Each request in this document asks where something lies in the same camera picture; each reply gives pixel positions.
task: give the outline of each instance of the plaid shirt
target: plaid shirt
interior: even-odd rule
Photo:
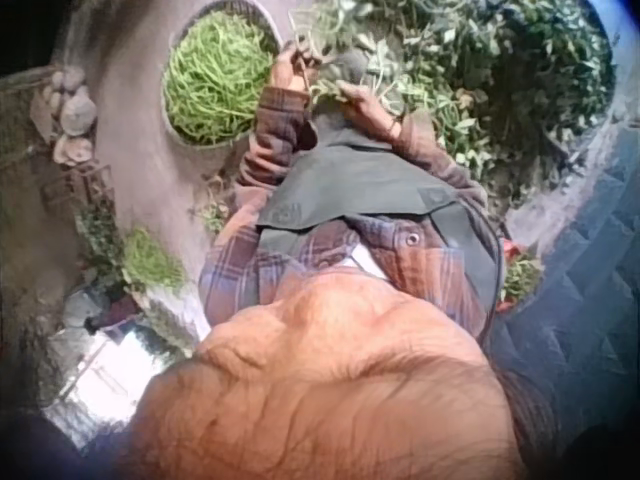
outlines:
[[[236,312],[266,305],[289,286],[340,263],[362,243],[391,284],[433,303],[476,336],[484,308],[465,276],[464,253],[444,245],[431,220],[422,223],[384,216],[346,216],[315,227],[296,258],[258,249],[256,222],[273,191],[296,159],[305,138],[306,94],[267,87],[260,99],[250,149],[233,188],[232,215],[208,254],[200,277],[200,296],[210,325]],[[486,207],[486,193],[468,172],[441,150],[428,115],[407,116],[393,145],[397,155],[457,189],[466,201]]]

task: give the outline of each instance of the hand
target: hand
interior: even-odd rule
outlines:
[[[384,109],[368,87],[341,80],[337,85],[347,99],[343,105],[344,116],[356,127],[383,142],[392,143],[400,137],[400,122]]]
[[[300,51],[294,42],[289,42],[271,68],[269,86],[294,92],[308,92],[308,82],[317,77],[315,67],[318,63],[319,60],[314,58],[308,49]]]

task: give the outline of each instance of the basket of green beans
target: basket of green beans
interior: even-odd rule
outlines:
[[[173,42],[162,80],[170,137],[215,149],[248,135],[281,40],[248,1],[218,1],[197,12]]]

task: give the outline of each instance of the person's right hand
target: person's right hand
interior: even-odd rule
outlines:
[[[343,113],[348,120],[375,139],[389,143],[398,139],[402,131],[400,122],[384,109],[368,87],[342,80],[337,85],[347,99]]]

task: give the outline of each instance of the gray apron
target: gray apron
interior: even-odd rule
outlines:
[[[493,310],[501,251],[478,238],[478,222],[490,230],[484,217],[475,212],[482,218],[472,218],[453,187],[395,155],[389,144],[351,128],[331,132],[295,160],[259,216],[259,248],[295,257],[313,227],[356,214],[410,215],[418,223],[429,216],[445,244],[464,252],[467,278],[485,309]]]

